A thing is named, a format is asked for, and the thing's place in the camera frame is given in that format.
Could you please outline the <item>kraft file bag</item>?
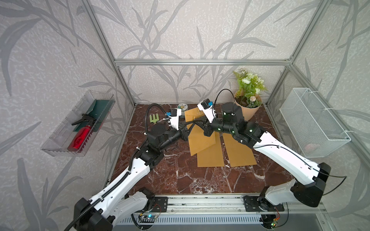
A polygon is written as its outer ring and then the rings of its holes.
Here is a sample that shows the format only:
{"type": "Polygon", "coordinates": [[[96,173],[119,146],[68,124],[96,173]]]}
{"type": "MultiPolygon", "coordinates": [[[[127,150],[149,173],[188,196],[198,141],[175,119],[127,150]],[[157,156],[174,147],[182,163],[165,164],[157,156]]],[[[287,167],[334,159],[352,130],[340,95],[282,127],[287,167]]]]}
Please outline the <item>kraft file bag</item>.
{"type": "MultiPolygon", "coordinates": [[[[185,121],[190,122],[195,119],[204,116],[204,113],[200,111],[197,107],[185,111],[185,121]]],[[[194,124],[194,127],[189,134],[188,143],[190,148],[191,156],[211,147],[216,143],[216,135],[213,132],[210,137],[204,135],[204,131],[201,127],[194,124]]]]}
{"type": "Polygon", "coordinates": [[[223,140],[231,167],[253,166],[257,162],[252,149],[237,142],[232,135],[223,133],[223,140]]]}
{"type": "Polygon", "coordinates": [[[224,167],[220,133],[215,132],[215,144],[197,153],[198,167],[224,167]]]}

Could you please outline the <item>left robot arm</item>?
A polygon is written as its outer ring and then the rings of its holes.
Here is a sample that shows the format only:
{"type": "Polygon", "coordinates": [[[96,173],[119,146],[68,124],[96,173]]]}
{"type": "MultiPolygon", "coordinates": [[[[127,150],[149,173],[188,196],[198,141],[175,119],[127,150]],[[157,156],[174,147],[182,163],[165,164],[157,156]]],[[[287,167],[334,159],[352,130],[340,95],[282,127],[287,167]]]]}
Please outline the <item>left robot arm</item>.
{"type": "Polygon", "coordinates": [[[128,167],[91,199],[82,198],[75,204],[73,221],[65,230],[111,231],[124,218],[152,209],[155,195],[151,191],[143,188],[132,196],[128,192],[160,163],[165,149],[179,140],[187,141],[192,129],[186,123],[170,130],[164,124],[154,125],[128,167]]]}

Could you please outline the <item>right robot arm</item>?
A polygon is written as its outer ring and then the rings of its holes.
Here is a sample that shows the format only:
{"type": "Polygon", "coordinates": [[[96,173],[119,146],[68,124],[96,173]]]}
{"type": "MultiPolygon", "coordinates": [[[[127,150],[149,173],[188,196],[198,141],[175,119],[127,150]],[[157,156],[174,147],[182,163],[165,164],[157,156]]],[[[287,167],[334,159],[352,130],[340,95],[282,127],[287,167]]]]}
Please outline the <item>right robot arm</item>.
{"type": "Polygon", "coordinates": [[[205,136],[214,132],[229,134],[238,143],[272,159],[294,177],[278,186],[266,186],[257,199],[246,204],[262,211],[288,202],[300,202],[315,208],[325,195],[326,182],[331,177],[331,167],[326,163],[308,160],[277,140],[271,133],[255,122],[245,121],[242,108],[235,103],[222,105],[222,116],[216,116],[214,105],[206,100],[198,104],[204,116],[189,122],[198,126],[205,136]]]}

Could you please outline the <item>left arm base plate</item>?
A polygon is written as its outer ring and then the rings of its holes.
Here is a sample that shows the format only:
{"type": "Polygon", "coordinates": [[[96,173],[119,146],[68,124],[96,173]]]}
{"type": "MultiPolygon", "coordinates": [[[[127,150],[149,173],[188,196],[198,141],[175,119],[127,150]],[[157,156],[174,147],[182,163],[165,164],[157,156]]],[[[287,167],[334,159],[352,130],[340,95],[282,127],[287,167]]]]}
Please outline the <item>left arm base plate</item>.
{"type": "Polygon", "coordinates": [[[157,213],[162,213],[167,211],[168,207],[168,200],[169,198],[166,196],[154,196],[151,197],[147,200],[145,203],[144,207],[138,211],[138,212],[157,212],[157,213]]]}

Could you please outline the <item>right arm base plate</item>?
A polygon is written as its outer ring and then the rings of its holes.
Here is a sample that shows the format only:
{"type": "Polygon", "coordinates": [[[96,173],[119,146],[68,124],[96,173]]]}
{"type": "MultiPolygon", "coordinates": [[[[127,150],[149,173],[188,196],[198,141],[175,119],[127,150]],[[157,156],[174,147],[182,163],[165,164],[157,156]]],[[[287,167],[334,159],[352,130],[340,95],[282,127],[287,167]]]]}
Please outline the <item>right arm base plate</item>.
{"type": "Polygon", "coordinates": [[[246,212],[284,212],[283,204],[273,205],[262,196],[243,197],[246,212]]]}

